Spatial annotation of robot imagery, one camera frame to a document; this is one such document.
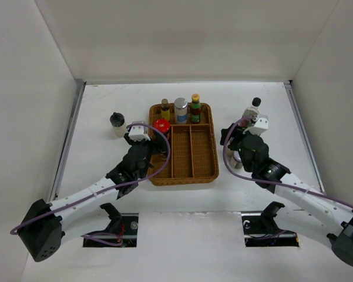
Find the black cap spice bottle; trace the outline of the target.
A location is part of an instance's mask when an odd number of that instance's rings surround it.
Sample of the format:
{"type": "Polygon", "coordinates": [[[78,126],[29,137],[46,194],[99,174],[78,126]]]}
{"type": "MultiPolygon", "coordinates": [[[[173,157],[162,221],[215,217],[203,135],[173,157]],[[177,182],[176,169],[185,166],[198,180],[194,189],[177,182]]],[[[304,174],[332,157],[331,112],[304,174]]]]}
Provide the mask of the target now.
{"type": "Polygon", "coordinates": [[[160,158],[162,160],[166,160],[168,156],[168,150],[167,149],[161,149],[160,150],[160,158]]]}

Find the red lid chili sauce jar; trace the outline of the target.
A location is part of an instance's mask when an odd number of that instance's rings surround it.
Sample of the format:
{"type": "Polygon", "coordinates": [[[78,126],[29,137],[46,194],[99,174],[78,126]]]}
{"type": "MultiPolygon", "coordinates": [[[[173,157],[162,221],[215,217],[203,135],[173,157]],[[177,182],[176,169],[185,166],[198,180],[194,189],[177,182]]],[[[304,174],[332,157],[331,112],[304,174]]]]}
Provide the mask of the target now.
{"type": "MultiPolygon", "coordinates": [[[[163,118],[158,119],[154,122],[153,127],[157,129],[160,133],[162,133],[166,137],[166,139],[169,137],[170,122],[168,120],[163,118]]],[[[157,142],[164,141],[164,139],[157,131],[154,131],[153,133],[157,142]]]]}

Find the cork top yellow label bottle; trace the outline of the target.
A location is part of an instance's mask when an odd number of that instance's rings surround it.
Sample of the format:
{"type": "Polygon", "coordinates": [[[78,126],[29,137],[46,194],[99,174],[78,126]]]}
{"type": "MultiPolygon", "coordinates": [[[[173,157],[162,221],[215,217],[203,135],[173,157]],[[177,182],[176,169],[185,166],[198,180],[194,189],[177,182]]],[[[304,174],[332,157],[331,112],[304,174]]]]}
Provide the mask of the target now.
{"type": "Polygon", "coordinates": [[[170,107],[167,99],[162,99],[161,103],[161,118],[170,121],[170,107]]]}

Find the silver lid blue label jar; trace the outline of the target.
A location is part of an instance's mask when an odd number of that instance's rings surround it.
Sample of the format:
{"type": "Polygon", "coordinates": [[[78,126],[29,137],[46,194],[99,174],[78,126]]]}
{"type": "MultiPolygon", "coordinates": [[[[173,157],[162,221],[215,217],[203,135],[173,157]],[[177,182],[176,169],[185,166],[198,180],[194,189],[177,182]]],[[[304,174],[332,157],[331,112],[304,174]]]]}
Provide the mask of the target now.
{"type": "Polygon", "coordinates": [[[186,124],[188,103],[185,98],[177,98],[174,101],[174,118],[177,124],[186,124]]]}

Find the yellow cap green label bottle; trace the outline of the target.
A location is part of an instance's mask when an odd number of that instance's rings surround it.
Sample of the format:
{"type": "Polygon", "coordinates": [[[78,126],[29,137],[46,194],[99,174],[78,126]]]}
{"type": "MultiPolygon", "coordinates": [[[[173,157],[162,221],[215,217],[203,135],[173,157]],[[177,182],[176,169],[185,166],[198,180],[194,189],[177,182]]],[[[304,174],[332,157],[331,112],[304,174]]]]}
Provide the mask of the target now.
{"type": "Polygon", "coordinates": [[[201,115],[201,104],[200,104],[200,95],[194,93],[191,96],[190,103],[190,119],[192,123],[200,123],[200,115],[201,115]]]}

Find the steel top glass grinder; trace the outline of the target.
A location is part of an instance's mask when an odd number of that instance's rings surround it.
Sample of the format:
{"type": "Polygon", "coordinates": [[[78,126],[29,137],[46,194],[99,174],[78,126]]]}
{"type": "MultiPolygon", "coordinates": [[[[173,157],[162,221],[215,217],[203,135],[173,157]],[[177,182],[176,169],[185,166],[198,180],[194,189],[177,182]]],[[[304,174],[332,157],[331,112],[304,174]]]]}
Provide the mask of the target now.
{"type": "Polygon", "coordinates": [[[228,143],[225,146],[225,148],[226,148],[226,156],[227,157],[232,157],[232,155],[234,154],[234,151],[229,148],[230,143],[231,142],[228,141],[228,143]]]}

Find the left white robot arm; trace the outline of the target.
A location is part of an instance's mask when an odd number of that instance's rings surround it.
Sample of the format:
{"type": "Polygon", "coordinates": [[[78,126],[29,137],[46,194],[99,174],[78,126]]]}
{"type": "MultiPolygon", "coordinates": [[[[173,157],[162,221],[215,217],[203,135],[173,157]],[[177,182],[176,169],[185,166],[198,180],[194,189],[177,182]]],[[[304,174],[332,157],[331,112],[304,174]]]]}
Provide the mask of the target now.
{"type": "Polygon", "coordinates": [[[62,199],[32,203],[16,230],[35,262],[54,255],[60,246],[75,237],[119,247],[125,225],[113,201],[132,192],[139,182],[150,178],[151,158],[161,153],[169,159],[171,145],[167,137],[160,141],[130,142],[121,162],[95,184],[62,199]]]}

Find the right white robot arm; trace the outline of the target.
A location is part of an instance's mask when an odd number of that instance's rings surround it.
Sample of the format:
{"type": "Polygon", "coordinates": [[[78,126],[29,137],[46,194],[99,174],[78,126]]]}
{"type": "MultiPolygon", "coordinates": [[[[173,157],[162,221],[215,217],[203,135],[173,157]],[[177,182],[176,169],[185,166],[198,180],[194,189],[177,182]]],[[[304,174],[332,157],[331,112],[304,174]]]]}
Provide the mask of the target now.
{"type": "Polygon", "coordinates": [[[293,231],[317,241],[345,264],[353,267],[353,205],[328,196],[302,182],[289,168],[269,156],[269,147],[257,134],[257,127],[238,123],[221,130],[223,150],[238,153],[249,177],[233,176],[253,182],[264,190],[298,206],[292,210],[284,203],[272,202],[262,212],[262,228],[293,231]]]}

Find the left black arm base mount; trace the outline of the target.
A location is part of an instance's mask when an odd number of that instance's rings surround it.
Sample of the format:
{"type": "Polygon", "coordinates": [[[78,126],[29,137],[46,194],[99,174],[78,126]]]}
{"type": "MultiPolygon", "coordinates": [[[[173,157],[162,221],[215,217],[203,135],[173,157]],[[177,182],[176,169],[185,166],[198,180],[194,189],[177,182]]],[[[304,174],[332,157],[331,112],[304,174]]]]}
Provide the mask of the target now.
{"type": "Polygon", "coordinates": [[[93,228],[83,236],[83,248],[134,248],[137,247],[138,213],[120,213],[113,204],[105,203],[96,213],[102,219],[102,228],[93,228]]]}

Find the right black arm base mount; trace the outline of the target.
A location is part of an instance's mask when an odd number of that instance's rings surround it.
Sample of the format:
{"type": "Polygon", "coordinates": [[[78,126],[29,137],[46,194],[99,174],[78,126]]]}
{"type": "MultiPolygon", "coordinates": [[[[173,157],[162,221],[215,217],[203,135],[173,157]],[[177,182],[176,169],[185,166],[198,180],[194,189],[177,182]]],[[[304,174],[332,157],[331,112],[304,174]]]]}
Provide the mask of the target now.
{"type": "Polygon", "coordinates": [[[280,229],[275,223],[277,212],[282,208],[284,204],[271,202],[263,211],[241,213],[246,247],[299,247],[297,234],[280,229]]]}

